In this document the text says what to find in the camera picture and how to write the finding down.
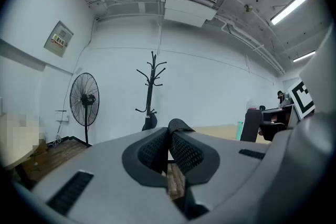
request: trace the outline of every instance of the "black coat rack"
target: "black coat rack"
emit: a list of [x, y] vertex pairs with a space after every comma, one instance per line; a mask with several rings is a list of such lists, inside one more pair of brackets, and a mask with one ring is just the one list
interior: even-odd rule
[[139, 112], [142, 112], [142, 113], [146, 112], [145, 125], [142, 128], [143, 131], [155, 128], [156, 124], [158, 122], [156, 117], [155, 117], [156, 111], [154, 111], [154, 109], [151, 110], [153, 85], [154, 86], [162, 86], [163, 85], [163, 84], [156, 85], [154, 82], [155, 82], [156, 79], [160, 78], [159, 75], [165, 70], [165, 68], [163, 68], [157, 75], [155, 75], [155, 72], [156, 72], [156, 69], [159, 65], [167, 63], [167, 62], [161, 62], [161, 63], [155, 65], [156, 55], [154, 55], [153, 52], [152, 52], [152, 60], [153, 60], [153, 63], [147, 62], [151, 66], [151, 77], [150, 78], [148, 78], [144, 73], [142, 73], [140, 70], [137, 69], [137, 72], [143, 74], [147, 78], [147, 83], [148, 83], [148, 84], [147, 83], [145, 84], [145, 85], [148, 86], [146, 109], [144, 111], [141, 111], [139, 109], [135, 109], [136, 111], [139, 111]]

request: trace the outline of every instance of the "fan guard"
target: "fan guard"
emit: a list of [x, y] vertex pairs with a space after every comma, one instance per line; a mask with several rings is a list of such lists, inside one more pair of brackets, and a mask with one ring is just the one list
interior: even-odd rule
[[70, 108], [76, 121], [85, 126], [85, 100], [83, 97], [94, 97], [94, 102], [87, 104], [88, 122], [90, 126], [96, 119], [99, 110], [99, 90], [90, 73], [80, 74], [73, 82], [70, 91]]

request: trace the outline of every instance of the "wooden table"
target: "wooden table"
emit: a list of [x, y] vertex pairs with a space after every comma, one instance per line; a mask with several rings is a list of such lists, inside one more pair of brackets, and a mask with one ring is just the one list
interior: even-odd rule
[[0, 117], [0, 153], [2, 166], [6, 170], [15, 168], [22, 183], [31, 188], [24, 162], [37, 149], [43, 133], [40, 133], [38, 121], [27, 116], [3, 115]]
[[[197, 133], [206, 134], [214, 137], [236, 140], [237, 126], [235, 125], [219, 125], [206, 127], [192, 127]], [[261, 135], [257, 135], [256, 143], [269, 144]]]

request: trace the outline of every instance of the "ceiling light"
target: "ceiling light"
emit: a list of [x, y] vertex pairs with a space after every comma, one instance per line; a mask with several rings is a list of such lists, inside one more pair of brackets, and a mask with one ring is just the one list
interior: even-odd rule
[[274, 16], [271, 19], [271, 22], [274, 25], [277, 24], [278, 22], [280, 22], [283, 18], [285, 18], [288, 14], [290, 14], [294, 9], [296, 9], [298, 6], [300, 6], [305, 1], [306, 0], [293, 0], [282, 11], [280, 11], [280, 13]]
[[310, 53], [308, 53], [306, 55], [303, 55], [303, 56], [301, 56], [299, 58], [296, 58], [296, 59], [293, 60], [293, 62], [297, 62], [297, 61], [302, 60], [302, 59], [304, 59], [306, 57], [312, 56], [313, 54], [315, 54], [315, 51], [312, 51], [312, 52], [310, 52]]

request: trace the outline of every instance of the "standing fan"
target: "standing fan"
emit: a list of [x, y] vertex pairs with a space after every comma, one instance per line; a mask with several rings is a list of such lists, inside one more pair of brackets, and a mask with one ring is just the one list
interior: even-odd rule
[[88, 127], [96, 119], [99, 109], [99, 90], [91, 74], [80, 74], [73, 82], [70, 108], [76, 121], [85, 126], [86, 147], [89, 147]]

